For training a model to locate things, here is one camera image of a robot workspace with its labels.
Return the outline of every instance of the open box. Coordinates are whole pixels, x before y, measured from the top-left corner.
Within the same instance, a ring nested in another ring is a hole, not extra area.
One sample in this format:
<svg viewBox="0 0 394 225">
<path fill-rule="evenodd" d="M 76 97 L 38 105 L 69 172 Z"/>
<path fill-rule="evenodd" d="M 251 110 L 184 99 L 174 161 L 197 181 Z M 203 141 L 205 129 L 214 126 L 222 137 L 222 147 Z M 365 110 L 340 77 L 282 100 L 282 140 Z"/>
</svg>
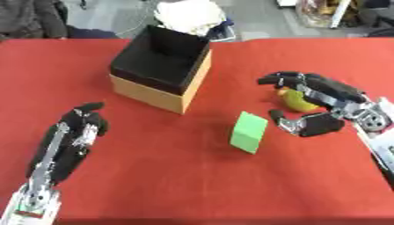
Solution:
<svg viewBox="0 0 394 225">
<path fill-rule="evenodd" d="M 211 66 L 209 40 L 148 25 L 111 63 L 114 90 L 183 114 Z"/>
</svg>

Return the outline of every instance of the yellow object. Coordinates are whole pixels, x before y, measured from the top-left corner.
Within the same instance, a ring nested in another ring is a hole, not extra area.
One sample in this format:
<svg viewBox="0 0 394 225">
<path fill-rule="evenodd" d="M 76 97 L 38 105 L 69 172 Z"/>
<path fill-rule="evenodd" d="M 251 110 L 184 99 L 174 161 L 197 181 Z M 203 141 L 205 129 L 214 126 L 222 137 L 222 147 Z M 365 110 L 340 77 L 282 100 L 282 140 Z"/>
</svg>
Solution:
<svg viewBox="0 0 394 225">
<path fill-rule="evenodd" d="M 318 108 L 317 105 L 313 105 L 303 99 L 303 93 L 291 89 L 281 89 L 278 95 L 283 98 L 286 105 L 298 112 L 308 113 Z"/>
</svg>

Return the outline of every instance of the red table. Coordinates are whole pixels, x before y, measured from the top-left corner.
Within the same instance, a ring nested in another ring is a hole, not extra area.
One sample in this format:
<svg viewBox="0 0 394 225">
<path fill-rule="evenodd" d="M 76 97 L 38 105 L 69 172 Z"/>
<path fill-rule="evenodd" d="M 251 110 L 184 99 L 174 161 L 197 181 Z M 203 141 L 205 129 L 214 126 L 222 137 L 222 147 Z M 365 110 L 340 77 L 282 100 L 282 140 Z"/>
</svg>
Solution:
<svg viewBox="0 0 394 225">
<path fill-rule="evenodd" d="M 182 224 L 177 219 L 394 222 L 393 192 L 350 126 L 302 139 L 271 123 L 256 156 L 228 144 L 241 111 L 268 118 L 269 109 L 281 108 L 272 87 L 256 85 L 258 77 L 276 70 L 316 72 L 372 98 L 394 99 L 394 40 L 215 43 L 213 67 L 185 116 L 112 92 L 108 65 L 126 43 L 0 44 L 2 210 L 25 182 L 26 164 L 49 125 L 74 105 L 102 100 L 110 132 L 59 186 L 60 219 L 67 224 L 129 224 L 135 218 L 172 218 L 174 224 Z"/>
</svg>

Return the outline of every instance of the green cube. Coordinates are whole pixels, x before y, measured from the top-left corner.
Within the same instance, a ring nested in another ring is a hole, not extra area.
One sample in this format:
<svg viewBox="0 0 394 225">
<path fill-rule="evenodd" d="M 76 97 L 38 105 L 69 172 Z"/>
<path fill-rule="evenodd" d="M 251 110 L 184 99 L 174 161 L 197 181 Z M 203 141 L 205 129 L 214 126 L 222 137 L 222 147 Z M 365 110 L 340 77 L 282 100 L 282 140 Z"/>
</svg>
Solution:
<svg viewBox="0 0 394 225">
<path fill-rule="evenodd" d="M 237 124 L 234 126 L 230 144 L 256 154 L 267 125 L 268 120 L 248 112 L 241 112 Z"/>
</svg>

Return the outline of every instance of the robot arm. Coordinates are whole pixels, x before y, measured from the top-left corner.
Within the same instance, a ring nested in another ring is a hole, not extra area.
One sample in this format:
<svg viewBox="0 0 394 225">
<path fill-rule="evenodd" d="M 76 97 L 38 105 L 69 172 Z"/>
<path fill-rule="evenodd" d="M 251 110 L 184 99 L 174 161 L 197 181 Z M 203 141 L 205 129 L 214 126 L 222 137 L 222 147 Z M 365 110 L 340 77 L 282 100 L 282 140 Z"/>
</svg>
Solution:
<svg viewBox="0 0 394 225">
<path fill-rule="evenodd" d="M 374 102 L 352 86 L 299 72 L 273 73 L 260 78 L 258 84 L 301 91 L 306 101 L 327 109 L 298 120 L 288 120 L 278 110 L 270 111 L 276 125 L 291 134 L 309 137 L 337 132 L 345 120 L 350 121 L 394 189 L 394 104 L 387 98 Z"/>
<path fill-rule="evenodd" d="M 101 103 L 76 107 L 46 133 L 30 162 L 27 182 L 12 195 L 0 225 L 54 222 L 60 208 L 60 193 L 54 187 L 65 180 L 86 158 L 97 135 L 107 123 L 98 113 Z"/>
</svg>

